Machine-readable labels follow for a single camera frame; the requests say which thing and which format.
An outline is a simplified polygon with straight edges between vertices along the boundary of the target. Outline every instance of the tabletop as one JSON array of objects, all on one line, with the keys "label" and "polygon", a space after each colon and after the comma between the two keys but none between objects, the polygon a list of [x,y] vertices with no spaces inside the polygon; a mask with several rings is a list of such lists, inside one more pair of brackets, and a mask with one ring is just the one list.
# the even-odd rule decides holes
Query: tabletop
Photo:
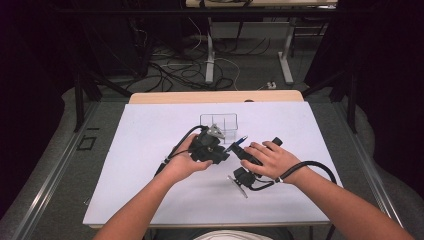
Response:
[{"label": "tabletop", "polygon": [[[235,139],[246,134],[251,141],[282,137],[284,146],[294,154],[322,162],[336,174],[310,106],[298,91],[139,93],[125,107],[84,224],[101,227],[150,181],[164,152],[199,124],[199,116],[201,120],[205,113],[236,113]],[[226,179],[238,167],[239,161],[230,155],[210,171],[193,174],[175,186],[162,202],[151,227],[328,223],[328,218],[304,194],[289,185],[260,193],[249,191],[249,198],[244,198]],[[119,194],[111,192],[111,188],[119,189]],[[261,210],[252,213],[243,209]]]}]

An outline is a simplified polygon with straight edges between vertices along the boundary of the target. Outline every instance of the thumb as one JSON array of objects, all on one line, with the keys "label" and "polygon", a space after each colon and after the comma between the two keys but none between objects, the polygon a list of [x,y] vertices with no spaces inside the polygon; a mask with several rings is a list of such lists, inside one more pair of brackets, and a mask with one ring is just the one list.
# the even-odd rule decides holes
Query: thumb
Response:
[{"label": "thumb", "polygon": [[207,160],[207,161],[198,163],[198,171],[206,170],[208,167],[210,167],[210,165],[212,165],[212,163],[213,163],[212,160]]}]

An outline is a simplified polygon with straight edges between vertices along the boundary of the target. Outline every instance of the table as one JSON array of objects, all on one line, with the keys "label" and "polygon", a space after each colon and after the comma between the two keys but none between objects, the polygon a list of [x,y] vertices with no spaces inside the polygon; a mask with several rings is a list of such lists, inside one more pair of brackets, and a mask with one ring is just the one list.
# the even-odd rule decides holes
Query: table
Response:
[{"label": "table", "polygon": [[[199,8],[200,0],[186,0],[187,7]],[[225,7],[243,7],[244,2],[238,3],[219,3],[205,0],[207,8],[225,8]],[[253,0],[249,7],[310,7],[310,6],[326,6],[337,4],[337,0]],[[290,49],[291,41],[294,34],[296,19],[290,18],[288,22],[245,22],[243,23],[243,31],[239,31],[240,23],[238,22],[213,22],[209,18],[210,32],[208,33],[208,60],[206,67],[206,83],[213,81],[213,69],[215,52],[213,50],[214,38],[258,38],[267,37],[274,39],[284,39],[283,50],[278,52],[281,69],[286,84],[294,84],[290,67],[287,62],[287,55]]]},{"label": "table", "polygon": [[[215,113],[217,109],[224,112],[238,109],[238,131],[244,131],[240,134],[248,131],[253,135],[253,139],[256,135],[263,140],[275,137],[278,132],[284,136],[284,146],[288,149],[298,148],[294,153],[302,155],[303,159],[311,159],[313,156],[312,159],[325,163],[338,178],[316,122],[310,122],[315,119],[308,108],[309,104],[303,102],[298,91],[134,94],[121,118],[84,224],[94,228],[101,227],[133,194],[147,184],[163,159],[161,151],[167,151],[164,148],[172,148],[172,144],[189,129],[186,125],[191,128],[193,119],[198,121],[198,113],[204,109],[207,109],[208,113]],[[166,124],[166,119],[172,119],[173,124]],[[146,123],[150,125],[141,129],[140,126],[146,126]],[[258,126],[263,126],[263,123],[266,128],[260,129]],[[301,144],[309,147],[304,150],[300,147]],[[260,193],[248,192],[249,199],[245,199],[226,179],[227,173],[231,174],[240,167],[239,161],[234,159],[234,155],[230,156],[225,162],[214,165],[208,171],[195,173],[174,186],[162,202],[150,227],[329,223],[328,218],[303,193],[290,185],[275,185]]]}]

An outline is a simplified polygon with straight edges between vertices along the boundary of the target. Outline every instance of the hand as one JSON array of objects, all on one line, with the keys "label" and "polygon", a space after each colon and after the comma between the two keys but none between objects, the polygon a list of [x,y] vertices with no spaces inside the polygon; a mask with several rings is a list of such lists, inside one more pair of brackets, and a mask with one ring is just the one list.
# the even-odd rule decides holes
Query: hand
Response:
[{"label": "hand", "polygon": [[188,151],[186,151],[197,135],[198,134],[191,134],[184,140],[184,142],[181,143],[180,147],[175,150],[175,153],[179,153],[181,151],[185,152],[173,157],[159,175],[166,175],[166,178],[172,181],[172,183],[177,183],[187,178],[192,173],[206,170],[210,165],[212,165],[212,160],[205,162],[193,161]]},{"label": "hand", "polygon": [[[244,151],[257,158],[263,164],[263,166],[259,166],[247,160],[242,160],[241,165],[251,172],[267,176],[271,179],[277,179],[289,168],[300,162],[292,153],[284,150],[271,141],[265,141],[262,144],[263,145],[252,142],[249,147],[244,148]],[[287,183],[294,183],[295,176],[299,171],[300,170],[291,174],[284,181]]]}]

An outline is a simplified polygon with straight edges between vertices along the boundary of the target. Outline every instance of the white paper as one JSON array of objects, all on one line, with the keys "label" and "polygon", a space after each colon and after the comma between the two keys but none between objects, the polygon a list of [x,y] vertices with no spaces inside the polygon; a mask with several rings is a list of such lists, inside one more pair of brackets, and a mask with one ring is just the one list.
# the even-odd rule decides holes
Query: white paper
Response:
[{"label": "white paper", "polygon": [[[306,102],[249,102],[212,104],[128,104],[83,223],[101,225],[154,176],[172,147],[201,114],[236,113],[241,144],[279,137],[282,147],[302,161],[325,164],[339,176],[310,106]],[[231,156],[219,165],[197,172],[166,195],[152,225],[276,224],[325,222],[328,218],[296,187],[275,184],[261,191],[245,189],[247,199],[227,179],[239,168]],[[322,176],[327,174],[311,167]]]}]

